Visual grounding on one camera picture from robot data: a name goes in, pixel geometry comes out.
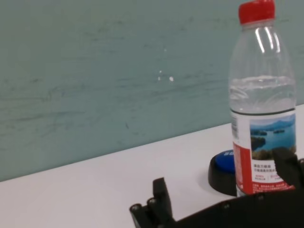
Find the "red bottle cap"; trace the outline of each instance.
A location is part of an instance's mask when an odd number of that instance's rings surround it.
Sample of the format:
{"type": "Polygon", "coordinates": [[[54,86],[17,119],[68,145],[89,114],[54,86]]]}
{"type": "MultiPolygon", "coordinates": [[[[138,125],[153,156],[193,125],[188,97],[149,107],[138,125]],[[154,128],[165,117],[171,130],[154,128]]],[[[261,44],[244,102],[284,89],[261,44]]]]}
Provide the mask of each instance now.
{"type": "Polygon", "coordinates": [[[274,19],[276,14],[274,0],[255,0],[240,5],[238,16],[241,25],[261,20],[274,19]]]}

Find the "water bottle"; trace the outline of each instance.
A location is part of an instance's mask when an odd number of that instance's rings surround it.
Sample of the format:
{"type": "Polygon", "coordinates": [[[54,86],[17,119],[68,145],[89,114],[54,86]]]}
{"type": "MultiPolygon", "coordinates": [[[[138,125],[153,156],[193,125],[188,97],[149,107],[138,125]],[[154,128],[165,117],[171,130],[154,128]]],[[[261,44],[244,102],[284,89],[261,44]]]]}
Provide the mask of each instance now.
{"type": "Polygon", "coordinates": [[[273,160],[273,152],[296,152],[295,78],[274,27],[274,1],[242,4],[239,20],[229,77],[237,193],[292,189],[273,160]]]}

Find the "white table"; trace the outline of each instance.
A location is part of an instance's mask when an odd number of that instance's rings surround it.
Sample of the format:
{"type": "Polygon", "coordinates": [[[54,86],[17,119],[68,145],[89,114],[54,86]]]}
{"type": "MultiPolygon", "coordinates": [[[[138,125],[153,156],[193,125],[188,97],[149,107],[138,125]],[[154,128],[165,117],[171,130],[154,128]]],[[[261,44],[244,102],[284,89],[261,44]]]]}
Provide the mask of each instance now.
{"type": "MultiPolygon", "coordinates": [[[[297,108],[303,156],[304,105],[297,108]]],[[[181,219],[229,199],[208,184],[208,165],[231,149],[230,125],[152,143],[0,183],[1,228],[133,228],[129,207],[152,197],[165,177],[181,219]]]]}

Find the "wall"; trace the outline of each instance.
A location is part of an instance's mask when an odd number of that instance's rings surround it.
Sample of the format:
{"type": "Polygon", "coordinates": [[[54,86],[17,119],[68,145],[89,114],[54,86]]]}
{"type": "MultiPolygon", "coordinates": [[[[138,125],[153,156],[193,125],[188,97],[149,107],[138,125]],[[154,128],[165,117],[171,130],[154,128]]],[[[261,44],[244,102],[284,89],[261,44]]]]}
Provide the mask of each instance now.
{"type": "MultiPolygon", "coordinates": [[[[0,1],[0,181],[227,123],[241,2],[0,1]]],[[[276,2],[301,88],[304,2],[276,2]]]]}

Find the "red stripe on label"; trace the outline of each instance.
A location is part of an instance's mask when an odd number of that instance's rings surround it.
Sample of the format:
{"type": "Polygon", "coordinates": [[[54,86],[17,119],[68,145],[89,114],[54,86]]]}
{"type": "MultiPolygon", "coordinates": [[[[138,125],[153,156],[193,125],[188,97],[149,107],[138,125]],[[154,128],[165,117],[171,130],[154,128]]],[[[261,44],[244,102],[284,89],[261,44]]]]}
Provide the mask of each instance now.
{"type": "Polygon", "coordinates": [[[245,194],[253,193],[252,174],[251,174],[251,153],[250,149],[233,144],[236,179],[238,187],[245,194]]]}
{"type": "Polygon", "coordinates": [[[265,192],[265,191],[283,191],[283,190],[291,190],[295,189],[294,186],[290,186],[284,181],[279,182],[279,183],[258,183],[258,182],[253,182],[253,192],[258,193],[258,192],[265,192]]]}

